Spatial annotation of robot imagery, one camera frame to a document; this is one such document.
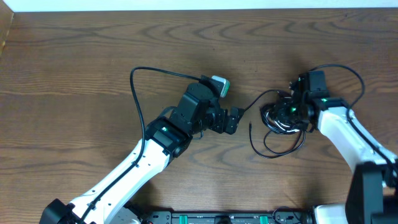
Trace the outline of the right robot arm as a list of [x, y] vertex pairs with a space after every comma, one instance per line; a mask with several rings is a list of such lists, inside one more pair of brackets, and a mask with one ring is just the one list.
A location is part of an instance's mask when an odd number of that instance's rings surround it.
[[346, 202], [314, 207], [315, 223], [397, 223], [397, 196], [383, 194], [397, 188], [397, 155], [377, 142], [344, 99], [330, 96], [323, 71], [304, 73], [289, 88], [292, 95], [269, 112], [273, 123], [284, 131], [316, 129], [353, 172]]

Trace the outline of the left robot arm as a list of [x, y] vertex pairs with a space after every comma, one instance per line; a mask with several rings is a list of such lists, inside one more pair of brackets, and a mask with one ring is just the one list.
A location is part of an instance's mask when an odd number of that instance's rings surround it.
[[169, 117], [160, 115], [147, 125], [133, 151], [103, 180], [64, 204], [59, 199], [43, 211], [41, 223], [139, 223], [125, 205], [151, 178], [162, 172], [189, 146], [195, 134], [210, 129], [233, 134], [243, 110], [223, 110], [229, 82], [215, 79], [191, 83]]

